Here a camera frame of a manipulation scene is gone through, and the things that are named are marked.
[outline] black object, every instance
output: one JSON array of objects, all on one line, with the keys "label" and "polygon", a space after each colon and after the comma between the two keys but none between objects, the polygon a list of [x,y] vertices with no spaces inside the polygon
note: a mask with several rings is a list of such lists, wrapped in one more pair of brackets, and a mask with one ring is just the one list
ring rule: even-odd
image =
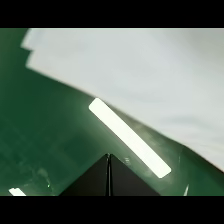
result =
[{"label": "black object", "polygon": [[159,196],[114,155],[105,155],[60,196]]}]

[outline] green table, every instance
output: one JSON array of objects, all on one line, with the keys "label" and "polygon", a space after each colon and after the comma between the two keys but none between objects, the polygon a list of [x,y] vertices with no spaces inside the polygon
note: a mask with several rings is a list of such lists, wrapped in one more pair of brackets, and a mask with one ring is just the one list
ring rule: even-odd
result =
[{"label": "green table", "polygon": [[0,195],[59,195],[107,152],[161,195],[224,195],[222,172],[114,110],[172,168],[157,178],[89,111],[92,97],[25,68],[26,31],[0,29]]}]

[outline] white fabric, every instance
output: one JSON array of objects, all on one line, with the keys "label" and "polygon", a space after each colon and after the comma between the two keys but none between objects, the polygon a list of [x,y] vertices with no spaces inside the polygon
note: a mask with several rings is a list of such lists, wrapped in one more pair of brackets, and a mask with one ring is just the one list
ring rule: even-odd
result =
[{"label": "white fabric", "polygon": [[223,29],[45,29],[27,66],[224,170]]}]

